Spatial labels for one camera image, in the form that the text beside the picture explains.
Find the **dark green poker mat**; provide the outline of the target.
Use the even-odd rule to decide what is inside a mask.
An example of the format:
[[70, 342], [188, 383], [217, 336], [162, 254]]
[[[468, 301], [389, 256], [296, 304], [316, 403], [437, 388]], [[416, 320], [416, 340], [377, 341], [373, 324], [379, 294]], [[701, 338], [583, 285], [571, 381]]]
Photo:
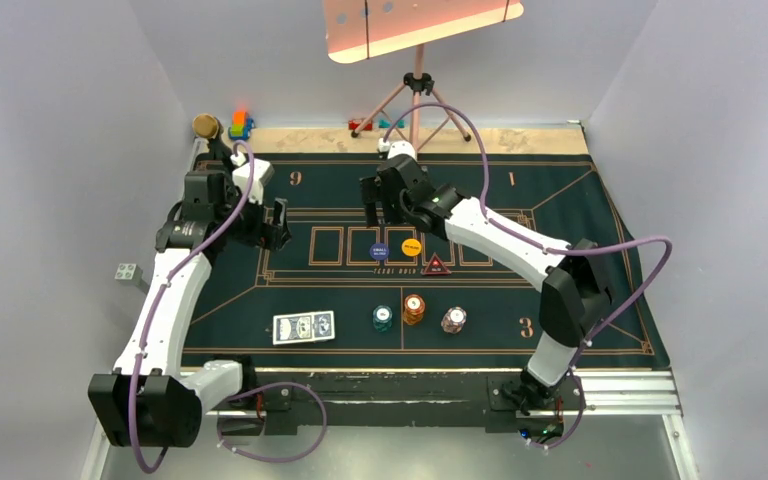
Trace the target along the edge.
[[[523, 368], [541, 333], [540, 294], [524, 279], [471, 248], [417, 233], [409, 225], [365, 228], [359, 180], [374, 175], [374, 153], [258, 154], [274, 167], [266, 188], [288, 200], [292, 239], [278, 252], [228, 243], [217, 258], [187, 331], [182, 366], [250, 355], [259, 368], [490, 369]], [[544, 235], [599, 245], [631, 240], [587, 154], [490, 154], [488, 207]], [[401, 244], [416, 238], [417, 257]], [[384, 261], [374, 243], [390, 249]], [[423, 276], [436, 253], [450, 275]], [[405, 297], [420, 295], [424, 319], [400, 324]], [[396, 318], [386, 332], [373, 309]], [[444, 313], [460, 306], [467, 323], [445, 333]], [[275, 346], [273, 317], [333, 310], [333, 340]], [[670, 365], [643, 300], [602, 330], [579, 367], [662, 369]]]

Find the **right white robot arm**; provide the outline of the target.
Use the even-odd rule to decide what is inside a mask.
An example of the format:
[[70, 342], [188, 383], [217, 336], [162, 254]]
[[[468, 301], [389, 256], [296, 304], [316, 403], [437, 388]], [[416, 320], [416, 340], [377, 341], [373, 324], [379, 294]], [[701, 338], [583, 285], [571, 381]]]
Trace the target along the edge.
[[538, 234], [487, 208], [455, 186], [432, 183], [426, 167], [408, 154], [385, 160], [375, 175], [359, 181], [366, 223], [409, 224], [417, 231], [469, 247], [524, 278], [540, 294], [542, 333], [505, 397], [522, 410], [554, 404], [575, 364], [585, 336], [613, 303], [595, 243], [570, 245]]

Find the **pink music stand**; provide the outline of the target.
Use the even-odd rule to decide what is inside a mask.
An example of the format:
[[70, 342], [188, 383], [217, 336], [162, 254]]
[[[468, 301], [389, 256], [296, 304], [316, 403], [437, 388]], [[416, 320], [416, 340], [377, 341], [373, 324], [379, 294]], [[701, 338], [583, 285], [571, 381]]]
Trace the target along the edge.
[[458, 34], [502, 24], [521, 17], [525, 6], [516, 0], [411, 0], [351, 1], [323, 3], [325, 39], [328, 57], [338, 64], [352, 64], [405, 49], [414, 50], [414, 66], [401, 83], [376, 106], [363, 122], [378, 117], [389, 120], [391, 129], [421, 150], [428, 141], [419, 139], [417, 110], [410, 113], [409, 132], [403, 133], [385, 109], [403, 91], [411, 92], [413, 105], [424, 96], [439, 103], [444, 99], [433, 77], [424, 69], [428, 43]]

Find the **blue playing card deck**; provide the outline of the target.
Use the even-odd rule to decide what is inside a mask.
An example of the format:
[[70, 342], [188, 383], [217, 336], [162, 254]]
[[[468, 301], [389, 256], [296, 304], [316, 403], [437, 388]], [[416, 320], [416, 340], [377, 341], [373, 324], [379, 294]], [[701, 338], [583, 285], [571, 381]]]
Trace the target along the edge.
[[333, 310], [273, 317], [272, 343], [275, 346], [330, 341], [335, 337]]

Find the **teal toy block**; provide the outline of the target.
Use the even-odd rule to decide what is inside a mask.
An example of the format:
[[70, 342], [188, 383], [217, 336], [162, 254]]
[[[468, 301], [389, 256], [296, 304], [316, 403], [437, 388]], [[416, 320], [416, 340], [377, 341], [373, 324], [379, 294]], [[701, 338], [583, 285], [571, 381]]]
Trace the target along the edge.
[[[392, 125], [392, 123], [389, 120], [386, 120], [386, 119], [380, 119], [378, 121], [378, 128], [379, 129], [389, 129], [391, 127], [391, 125]], [[396, 127], [397, 128], [404, 128], [405, 127], [405, 121], [404, 120], [399, 120], [396, 123]]]

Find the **red triangular dealer button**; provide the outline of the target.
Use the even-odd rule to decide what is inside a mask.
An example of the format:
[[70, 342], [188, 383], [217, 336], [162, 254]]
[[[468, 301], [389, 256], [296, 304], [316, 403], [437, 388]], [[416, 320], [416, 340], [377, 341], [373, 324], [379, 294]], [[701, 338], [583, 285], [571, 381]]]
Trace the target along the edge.
[[451, 270], [436, 253], [431, 256], [422, 271], [423, 276], [445, 276], [450, 274]]

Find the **gold round knob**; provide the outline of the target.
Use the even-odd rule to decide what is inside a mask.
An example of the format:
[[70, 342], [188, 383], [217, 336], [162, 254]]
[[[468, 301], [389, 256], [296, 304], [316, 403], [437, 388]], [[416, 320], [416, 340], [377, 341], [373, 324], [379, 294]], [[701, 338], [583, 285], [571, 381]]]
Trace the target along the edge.
[[222, 133], [220, 121], [208, 113], [196, 115], [191, 122], [191, 128], [196, 137], [206, 140], [215, 139]]

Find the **colourful toy block stack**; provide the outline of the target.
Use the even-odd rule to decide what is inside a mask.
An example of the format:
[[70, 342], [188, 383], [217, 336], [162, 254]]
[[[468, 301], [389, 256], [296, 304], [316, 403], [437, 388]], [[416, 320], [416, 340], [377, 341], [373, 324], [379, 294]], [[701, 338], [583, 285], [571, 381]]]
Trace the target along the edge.
[[254, 128], [255, 122], [249, 112], [247, 110], [236, 110], [231, 118], [228, 136], [234, 141], [248, 141]]

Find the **grey lego block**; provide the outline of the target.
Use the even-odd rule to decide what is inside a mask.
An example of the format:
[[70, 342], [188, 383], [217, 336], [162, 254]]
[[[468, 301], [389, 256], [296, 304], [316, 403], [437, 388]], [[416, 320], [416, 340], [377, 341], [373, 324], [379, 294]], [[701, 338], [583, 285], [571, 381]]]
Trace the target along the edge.
[[143, 278], [143, 270], [136, 263], [120, 263], [114, 278], [117, 283], [135, 287], [144, 294], [150, 289], [149, 283]]

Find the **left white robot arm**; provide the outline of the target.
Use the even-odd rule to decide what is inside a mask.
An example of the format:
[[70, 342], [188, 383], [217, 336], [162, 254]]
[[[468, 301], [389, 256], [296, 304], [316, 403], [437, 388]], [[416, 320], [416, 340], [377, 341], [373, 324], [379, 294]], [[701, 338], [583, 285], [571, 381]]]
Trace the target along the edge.
[[94, 375], [88, 398], [110, 443], [128, 447], [192, 445], [203, 416], [226, 401], [244, 409], [258, 382], [240, 361], [214, 360], [181, 375], [192, 315], [227, 241], [279, 250], [290, 239], [287, 203], [265, 220], [264, 189], [273, 170], [189, 172], [184, 195], [156, 235], [152, 281], [137, 325], [111, 372]]

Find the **blue small blind button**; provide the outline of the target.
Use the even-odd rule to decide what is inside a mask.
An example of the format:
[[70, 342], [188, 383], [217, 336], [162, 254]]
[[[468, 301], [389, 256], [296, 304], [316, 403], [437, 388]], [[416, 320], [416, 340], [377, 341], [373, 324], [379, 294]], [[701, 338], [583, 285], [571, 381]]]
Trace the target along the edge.
[[369, 248], [369, 255], [375, 261], [384, 261], [390, 255], [390, 249], [385, 243], [374, 243]]

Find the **pink poker chip stack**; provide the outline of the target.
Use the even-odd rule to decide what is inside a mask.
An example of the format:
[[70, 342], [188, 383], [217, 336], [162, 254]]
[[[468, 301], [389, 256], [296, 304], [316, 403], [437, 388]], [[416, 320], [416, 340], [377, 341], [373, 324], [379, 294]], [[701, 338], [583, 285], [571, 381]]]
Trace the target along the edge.
[[441, 320], [441, 328], [448, 334], [458, 334], [466, 324], [466, 319], [467, 313], [463, 308], [459, 306], [452, 307], [444, 314]]

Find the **green poker chip stack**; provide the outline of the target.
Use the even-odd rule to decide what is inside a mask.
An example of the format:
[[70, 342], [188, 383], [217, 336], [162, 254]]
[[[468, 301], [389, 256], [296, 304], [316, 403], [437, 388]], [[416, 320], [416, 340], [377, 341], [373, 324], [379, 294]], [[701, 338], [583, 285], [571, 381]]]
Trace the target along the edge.
[[392, 327], [393, 312], [389, 306], [379, 305], [373, 310], [372, 324], [376, 331], [386, 332]]

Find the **yellow big blind button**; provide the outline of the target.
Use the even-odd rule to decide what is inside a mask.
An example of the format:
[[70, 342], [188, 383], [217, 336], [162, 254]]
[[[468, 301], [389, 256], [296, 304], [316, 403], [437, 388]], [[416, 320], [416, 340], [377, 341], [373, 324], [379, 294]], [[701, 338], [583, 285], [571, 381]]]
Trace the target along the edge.
[[401, 251], [405, 256], [417, 257], [422, 252], [422, 243], [416, 238], [405, 239], [401, 244]]

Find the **orange poker chip stack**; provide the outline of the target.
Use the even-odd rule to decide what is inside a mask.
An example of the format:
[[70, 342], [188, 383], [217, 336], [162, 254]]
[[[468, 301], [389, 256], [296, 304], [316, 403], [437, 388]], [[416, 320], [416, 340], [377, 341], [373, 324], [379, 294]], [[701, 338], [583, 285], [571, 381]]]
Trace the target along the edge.
[[422, 321], [425, 310], [424, 299], [418, 294], [410, 294], [403, 302], [402, 321], [407, 325], [415, 325]]

